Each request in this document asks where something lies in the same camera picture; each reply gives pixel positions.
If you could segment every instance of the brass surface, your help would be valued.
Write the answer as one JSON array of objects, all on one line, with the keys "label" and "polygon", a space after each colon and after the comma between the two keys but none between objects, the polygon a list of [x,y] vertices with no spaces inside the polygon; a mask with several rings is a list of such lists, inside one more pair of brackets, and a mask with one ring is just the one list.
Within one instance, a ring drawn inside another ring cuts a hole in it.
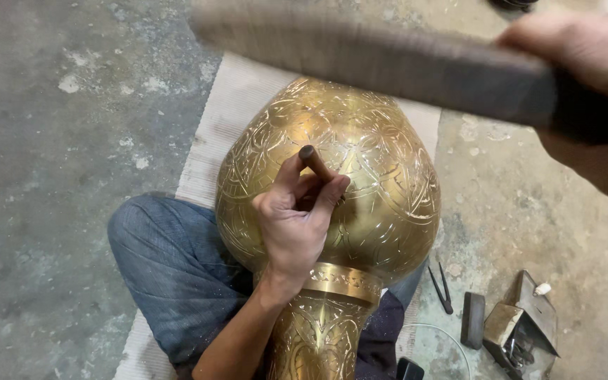
[{"label": "brass surface", "polygon": [[303,290],[283,310],[266,351],[269,380],[352,380],[360,332],[376,305]]},{"label": "brass surface", "polygon": [[[253,283],[256,286],[263,271],[256,272]],[[362,299],[378,305],[383,283],[379,277],[347,266],[317,262],[303,289],[325,291]]]},{"label": "brass surface", "polygon": [[351,182],[332,213],[319,262],[275,324],[267,376],[351,380],[360,331],[382,287],[416,269],[433,244],[440,187],[424,144],[393,99],[297,79],[246,127],[217,176],[217,227],[256,281],[268,257],[251,201],[269,189],[285,159],[309,144]]},{"label": "brass surface", "polygon": [[440,188],[432,162],[390,97],[299,78],[267,104],[225,157],[215,212],[224,244],[252,272],[267,255],[251,200],[286,158],[316,147],[348,175],[320,262],[399,281],[424,261],[438,230]]}]

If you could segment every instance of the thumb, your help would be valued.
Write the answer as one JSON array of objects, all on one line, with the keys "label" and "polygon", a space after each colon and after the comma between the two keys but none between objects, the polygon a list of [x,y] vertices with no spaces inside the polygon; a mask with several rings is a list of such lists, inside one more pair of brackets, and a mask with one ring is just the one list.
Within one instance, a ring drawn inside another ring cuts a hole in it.
[{"label": "thumb", "polygon": [[350,184],[350,178],[344,175],[337,175],[332,181],[327,183],[320,190],[316,204],[309,214],[309,221],[315,226],[324,227],[330,226],[330,217],[333,214],[334,206],[341,198],[344,191]]}]

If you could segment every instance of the wooden chisel handle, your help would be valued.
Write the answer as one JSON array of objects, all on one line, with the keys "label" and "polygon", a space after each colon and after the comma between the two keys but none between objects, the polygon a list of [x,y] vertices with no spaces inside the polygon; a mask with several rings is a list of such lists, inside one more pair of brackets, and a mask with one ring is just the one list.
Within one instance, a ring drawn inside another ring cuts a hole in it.
[{"label": "wooden chisel handle", "polygon": [[328,183],[333,180],[333,175],[330,173],[330,169],[327,168],[323,159],[316,151],[313,145],[305,145],[299,150],[299,158],[304,162],[304,165],[308,166],[324,183]]}]

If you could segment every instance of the engraved band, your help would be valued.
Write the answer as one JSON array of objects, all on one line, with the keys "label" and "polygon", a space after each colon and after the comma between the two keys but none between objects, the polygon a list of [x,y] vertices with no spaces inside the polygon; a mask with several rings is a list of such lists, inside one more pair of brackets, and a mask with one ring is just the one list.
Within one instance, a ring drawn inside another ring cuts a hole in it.
[{"label": "engraved band", "polygon": [[379,304],[383,283],[379,277],[348,266],[317,262],[303,289],[343,294]]}]

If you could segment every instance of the jeans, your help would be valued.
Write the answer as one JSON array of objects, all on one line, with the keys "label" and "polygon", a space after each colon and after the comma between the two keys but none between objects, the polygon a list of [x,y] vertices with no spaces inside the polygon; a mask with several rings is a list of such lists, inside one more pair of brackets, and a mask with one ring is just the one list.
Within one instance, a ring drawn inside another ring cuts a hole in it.
[{"label": "jeans", "polygon": [[[193,368],[252,292],[252,274],[224,247],[214,212],[141,195],[114,213],[107,235],[159,346],[176,369]],[[388,289],[403,313],[425,266]]]}]

